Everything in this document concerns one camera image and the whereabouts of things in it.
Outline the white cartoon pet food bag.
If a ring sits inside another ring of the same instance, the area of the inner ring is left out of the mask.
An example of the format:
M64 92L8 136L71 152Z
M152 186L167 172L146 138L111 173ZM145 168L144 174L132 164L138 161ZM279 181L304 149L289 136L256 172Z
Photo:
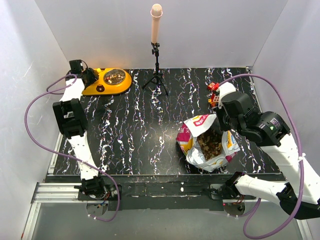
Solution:
M220 131L214 114L197 115L185 120L176 141L189 164L212 173L228 165L240 147L231 131Z

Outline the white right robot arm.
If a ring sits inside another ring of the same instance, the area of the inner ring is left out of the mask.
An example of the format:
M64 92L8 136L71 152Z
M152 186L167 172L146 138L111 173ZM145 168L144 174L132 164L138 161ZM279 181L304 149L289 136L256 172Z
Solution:
M256 143L286 178L272 182L237 171L223 185L222 192L232 199L253 196L279 205L298 220L320 216L320 176L313 170L283 118L275 112L258 113L254 108L225 110L215 107L221 130L235 130Z

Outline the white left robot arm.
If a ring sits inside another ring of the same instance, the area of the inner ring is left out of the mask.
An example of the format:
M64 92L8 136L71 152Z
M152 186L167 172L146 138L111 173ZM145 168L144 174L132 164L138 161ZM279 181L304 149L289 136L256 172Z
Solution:
M52 107L58 129L65 136L78 159L81 185L76 188L95 200L101 200L105 198L107 190L88 144L89 124L81 105L81 96L86 82L81 77L81 70L70 70L65 84L66 89L62 97L58 102L53 103Z

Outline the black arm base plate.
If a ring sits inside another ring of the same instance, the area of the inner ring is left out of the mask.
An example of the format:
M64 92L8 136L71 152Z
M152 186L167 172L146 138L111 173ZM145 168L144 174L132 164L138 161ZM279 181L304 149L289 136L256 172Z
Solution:
M120 210L204 209L222 211L223 199L212 198L231 174L113 175L120 186Z

